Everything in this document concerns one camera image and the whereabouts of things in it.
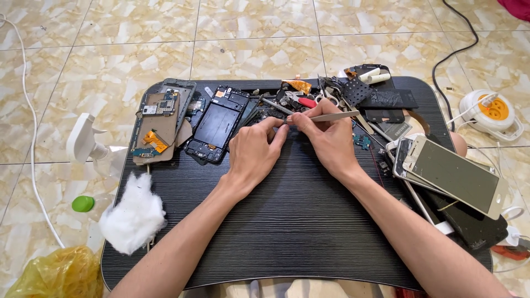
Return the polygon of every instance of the white spray bottle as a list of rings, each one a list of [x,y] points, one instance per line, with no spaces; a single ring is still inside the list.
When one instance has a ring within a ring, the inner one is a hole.
[[[66,154],[73,163],[85,163],[91,157],[94,170],[103,177],[119,180],[127,155],[127,147],[105,146],[95,141],[95,134],[106,133],[92,127],[94,116],[82,113],[66,142]]]

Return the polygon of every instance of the hand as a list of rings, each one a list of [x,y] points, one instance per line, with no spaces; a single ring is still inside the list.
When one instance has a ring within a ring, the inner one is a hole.
[[[312,122],[309,118],[322,114],[341,112],[328,99],[322,99],[318,105],[303,113],[290,116],[298,130],[306,134],[315,148],[322,165],[331,175],[339,179],[352,170],[361,170],[354,153],[351,119]]]
[[[242,127],[230,140],[230,170],[232,183],[242,183],[245,189],[258,185],[272,170],[280,157],[289,126],[284,121],[268,117],[250,127]],[[275,133],[273,127],[279,127]]]

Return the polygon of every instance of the black desk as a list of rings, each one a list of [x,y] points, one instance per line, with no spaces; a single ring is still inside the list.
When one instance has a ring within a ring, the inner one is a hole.
[[[317,84],[316,79],[308,81]],[[394,77],[393,82],[396,88],[412,90],[420,107],[416,112],[430,123],[431,132],[441,144],[453,150],[431,87],[413,77]],[[277,89],[280,81],[197,81],[197,92],[208,98],[204,87],[215,90],[220,84],[250,92],[259,88],[264,92]],[[363,131],[356,127],[355,133]],[[378,159],[380,146],[373,141],[372,144]],[[359,164],[379,182],[370,151],[355,146],[355,152]],[[159,241],[204,200],[228,171],[228,154],[219,164],[200,166],[177,150],[171,161],[153,164],[151,168],[153,192],[162,197],[169,222],[157,235]],[[146,172],[146,167],[132,163],[129,153],[117,201],[132,171],[139,175]],[[410,202],[393,178],[383,177],[383,182],[397,199]],[[124,256],[105,242],[101,269],[107,287],[113,289],[145,253],[143,248],[132,256]],[[491,270],[489,250],[475,257]],[[225,218],[186,288],[270,277],[354,279],[421,290],[368,213],[329,175],[307,137],[296,128],[291,128],[281,157],[269,176]]]

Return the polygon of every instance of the white cotton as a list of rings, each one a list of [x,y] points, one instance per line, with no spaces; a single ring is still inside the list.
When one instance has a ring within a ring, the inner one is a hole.
[[[101,215],[99,227],[117,251],[130,255],[166,225],[164,215],[162,199],[151,193],[151,175],[131,173],[120,203]]]

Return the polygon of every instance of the yellow plastic bag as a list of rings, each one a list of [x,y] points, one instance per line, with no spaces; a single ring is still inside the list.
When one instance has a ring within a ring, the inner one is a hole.
[[[5,298],[101,298],[99,258],[86,246],[31,260]]]

